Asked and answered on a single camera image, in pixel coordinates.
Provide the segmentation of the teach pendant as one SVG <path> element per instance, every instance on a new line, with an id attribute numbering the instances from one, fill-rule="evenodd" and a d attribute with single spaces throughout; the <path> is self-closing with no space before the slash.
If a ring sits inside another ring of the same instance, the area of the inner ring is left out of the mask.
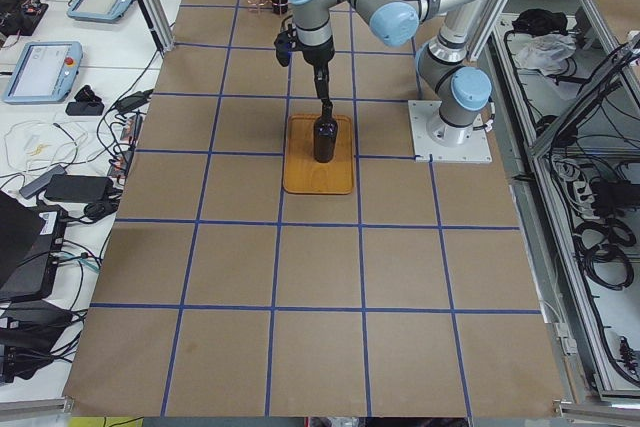
<path id="1" fill-rule="evenodd" d="M 73 0 L 67 16 L 78 21 L 115 23 L 134 0 Z"/>
<path id="2" fill-rule="evenodd" d="M 73 87 L 82 58 L 78 41 L 28 42 L 2 100 L 16 105 L 62 102 Z"/>

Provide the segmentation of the black laptop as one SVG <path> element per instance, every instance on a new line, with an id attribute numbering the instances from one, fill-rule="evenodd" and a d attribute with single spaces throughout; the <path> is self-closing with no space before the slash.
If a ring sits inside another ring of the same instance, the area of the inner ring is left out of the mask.
<path id="1" fill-rule="evenodd" d="M 48 297 L 54 286 L 67 211 L 58 205 L 26 207 L 1 194 L 1 301 Z"/>

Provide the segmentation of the wooden tray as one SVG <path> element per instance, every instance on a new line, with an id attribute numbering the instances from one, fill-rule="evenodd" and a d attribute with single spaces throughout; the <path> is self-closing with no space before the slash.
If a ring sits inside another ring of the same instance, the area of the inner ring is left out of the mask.
<path id="1" fill-rule="evenodd" d="M 338 135 L 333 159 L 328 163 L 314 158 L 315 114 L 293 114 L 288 118 L 284 156 L 283 188 L 290 194 L 347 195 L 355 185 L 352 118 L 335 116 Z"/>

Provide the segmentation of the white crumpled cloth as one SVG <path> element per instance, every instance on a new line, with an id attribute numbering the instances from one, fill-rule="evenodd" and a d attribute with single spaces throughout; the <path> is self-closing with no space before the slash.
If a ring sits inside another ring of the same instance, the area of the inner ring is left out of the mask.
<path id="1" fill-rule="evenodd" d="M 526 43 L 514 62 L 518 68 L 537 70 L 543 75 L 559 74 L 575 51 L 576 42 L 571 36 L 547 34 Z"/>

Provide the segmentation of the black power adapter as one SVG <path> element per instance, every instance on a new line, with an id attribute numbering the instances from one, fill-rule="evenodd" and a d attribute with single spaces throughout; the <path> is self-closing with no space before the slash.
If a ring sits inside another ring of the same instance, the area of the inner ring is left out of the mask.
<path id="1" fill-rule="evenodd" d="M 51 201 L 89 203 L 103 200 L 113 183 L 108 177 L 83 175 L 53 175 L 44 191 Z"/>

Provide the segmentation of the far teach pendant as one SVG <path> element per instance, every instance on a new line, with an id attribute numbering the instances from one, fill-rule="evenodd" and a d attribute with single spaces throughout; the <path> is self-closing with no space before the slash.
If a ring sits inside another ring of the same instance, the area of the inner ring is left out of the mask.
<path id="1" fill-rule="evenodd" d="M 67 16 L 78 21 L 115 23 L 134 0 L 73 0 Z"/>

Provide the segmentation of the near teach pendant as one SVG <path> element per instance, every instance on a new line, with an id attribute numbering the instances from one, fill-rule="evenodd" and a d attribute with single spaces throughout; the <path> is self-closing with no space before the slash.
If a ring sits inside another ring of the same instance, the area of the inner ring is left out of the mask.
<path id="1" fill-rule="evenodd" d="M 82 58 L 78 41 L 28 42 L 2 100 L 16 105 L 62 102 L 73 87 Z"/>

